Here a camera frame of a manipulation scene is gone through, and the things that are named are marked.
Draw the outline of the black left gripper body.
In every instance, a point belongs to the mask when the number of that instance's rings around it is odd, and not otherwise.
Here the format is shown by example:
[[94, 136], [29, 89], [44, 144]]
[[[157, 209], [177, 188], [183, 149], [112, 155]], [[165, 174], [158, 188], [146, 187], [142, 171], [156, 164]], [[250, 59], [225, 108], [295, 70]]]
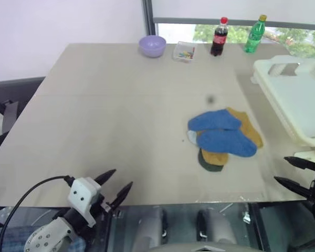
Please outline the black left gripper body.
[[119, 203], [117, 202], [117, 199], [115, 199], [112, 203], [109, 203], [105, 201], [105, 197], [102, 194], [99, 194], [96, 202], [93, 204], [93, 217], [97, 218], [102, 214], [112, 214], [118, 207]]

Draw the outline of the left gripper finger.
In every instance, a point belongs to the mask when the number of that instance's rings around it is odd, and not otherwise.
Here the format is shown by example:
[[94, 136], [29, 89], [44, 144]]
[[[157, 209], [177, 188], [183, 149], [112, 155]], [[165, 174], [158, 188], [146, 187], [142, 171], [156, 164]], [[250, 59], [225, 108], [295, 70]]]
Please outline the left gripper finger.
[[116, 196], [115, 200], [110, 204], [111, 208], [118, 208], [122, 202], [126, 199], [133, 182], [127, 184]]
[[105, 182], [109, 180], [109, 178], [116, 172], [116, 169], [108, 170], [98, 177], [95, 178], [95, 182], [97, 182], [100, 186], [102, 186]]

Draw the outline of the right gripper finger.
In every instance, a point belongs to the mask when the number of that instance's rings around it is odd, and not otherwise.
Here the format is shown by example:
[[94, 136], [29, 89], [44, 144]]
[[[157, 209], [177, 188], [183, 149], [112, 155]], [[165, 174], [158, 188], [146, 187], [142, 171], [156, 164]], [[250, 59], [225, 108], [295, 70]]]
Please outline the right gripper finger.
[[315, 197], [313, 196], [311, 189], [307, 189], [301, 186], [299, 183], [288, 178], [274, 176], [274, 179], [286, 189], [306, 198], [309, 201], [315, 201]]
[[295, 156], [285, 156], [284, 159], [291, 165], [300, 169], [315, 170], [315, 163], [306, 159]]

